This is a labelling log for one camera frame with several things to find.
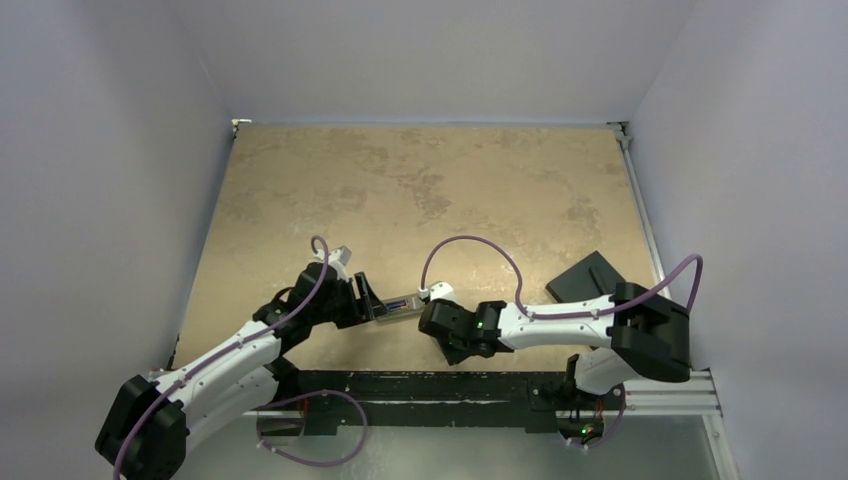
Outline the white remote control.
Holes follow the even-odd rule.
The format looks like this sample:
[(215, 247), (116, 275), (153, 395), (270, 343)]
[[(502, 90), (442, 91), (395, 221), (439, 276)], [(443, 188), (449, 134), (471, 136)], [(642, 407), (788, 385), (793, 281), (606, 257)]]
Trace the white remote control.
[(374, 316), (377, 322), (382, 323), (419, 318), (424, 307), (425, 302), (417, 294), (399, 296), (384, 300)]

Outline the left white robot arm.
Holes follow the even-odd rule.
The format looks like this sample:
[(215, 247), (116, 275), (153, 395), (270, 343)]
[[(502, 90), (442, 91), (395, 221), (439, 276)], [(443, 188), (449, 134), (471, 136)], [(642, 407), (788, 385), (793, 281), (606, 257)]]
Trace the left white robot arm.
[(390, 309), (364, 273), (348, 276), (335, 260), (313, 262), (296, 283), (261, 305), (235, 334), (185, 366), (155, 378), (136, 375), (119, 389), (95, 440), (116, 479), (170, 479), (188, 453), (242, 414), (293, 407), (304, 423), (321, 397), (360, 410), (348, 393), (305, 390), (285, 354), (315, 326), (345, 329)]

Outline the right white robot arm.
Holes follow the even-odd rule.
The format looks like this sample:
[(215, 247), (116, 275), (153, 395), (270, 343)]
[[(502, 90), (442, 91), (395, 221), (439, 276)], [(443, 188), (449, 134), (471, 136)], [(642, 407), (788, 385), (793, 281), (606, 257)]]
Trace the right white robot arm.
[(490, 301), (470, 311), (432, 299), (418, 329), (451, 365), (540, 346), (588, 346), (589, 353), (570, 360), (561, 381), (564, 399), (576, 407), (631, 379), (684, 383), (691, 374), (688, 309), (630, 282), (572, 303)]

